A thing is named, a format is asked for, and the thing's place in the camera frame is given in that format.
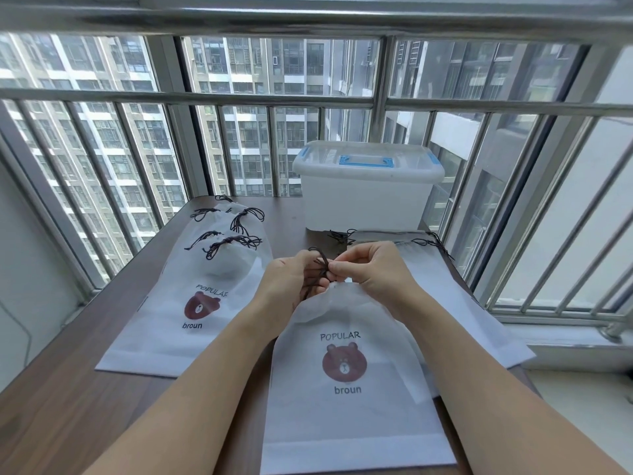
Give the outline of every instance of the person's left hand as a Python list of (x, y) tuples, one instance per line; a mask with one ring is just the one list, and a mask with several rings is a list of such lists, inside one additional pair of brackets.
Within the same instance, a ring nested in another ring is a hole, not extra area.
[(320, 278), (323, 265), (318, 251), (301, 250), (289, 258), (276, 258), (268, 264), (251, 306), (267, 336), (273, 339), (288, 325), (290, 316), (308, 293), (308, 297), (323, 293), (330, 285)]

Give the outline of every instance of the translucent lid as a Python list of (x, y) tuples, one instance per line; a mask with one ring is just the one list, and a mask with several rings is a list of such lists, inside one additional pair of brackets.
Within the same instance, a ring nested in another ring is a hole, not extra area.
[(409, 183), (439, 183), (444, 168), (426, 147), (390, 143), (308, 143), (297, 155), (292, 170), (323, 178)]

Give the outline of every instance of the wood grain surface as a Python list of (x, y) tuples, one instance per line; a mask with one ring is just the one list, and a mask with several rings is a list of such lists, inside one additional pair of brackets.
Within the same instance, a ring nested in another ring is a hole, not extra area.
[[(344, 250), (325, 233), (305, 230), (301, 198), (241, 197), (237, 201), (265, 212), (265, 229), (276, 257), (291, 256), (312, 245), (328, 256)], [(215, 203), (210, 197), (189, 201), (0, 394), (0, 474), (81, 474), (170, 386), (171, 379), (96, 372), (94, 367), (154, 286), (189, 215), (195, 208)], [(271, 343), (251, 373), (216, 474), (259, 475), (272, 349)], [(530, 384), (520, 367), (512, 372)], [(471, 473), (440, 399), (436, 407), (457, 466), (372, 473)]]

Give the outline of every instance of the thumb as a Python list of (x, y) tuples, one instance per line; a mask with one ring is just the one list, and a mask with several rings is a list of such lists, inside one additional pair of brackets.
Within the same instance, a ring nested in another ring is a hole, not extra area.
[(351, 277), (357, 283), (362, 283), (368, 279), (367, 263), (352, 262), (330, 262), (328, 270), (339, 277)]

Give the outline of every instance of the clear plastic container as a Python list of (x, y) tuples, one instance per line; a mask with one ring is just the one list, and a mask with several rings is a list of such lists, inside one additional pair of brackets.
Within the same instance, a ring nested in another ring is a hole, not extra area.
[(292, 170), (301, 175), (310, 230), (416, 230), (444, 168), (415, 145), (313, 141)]

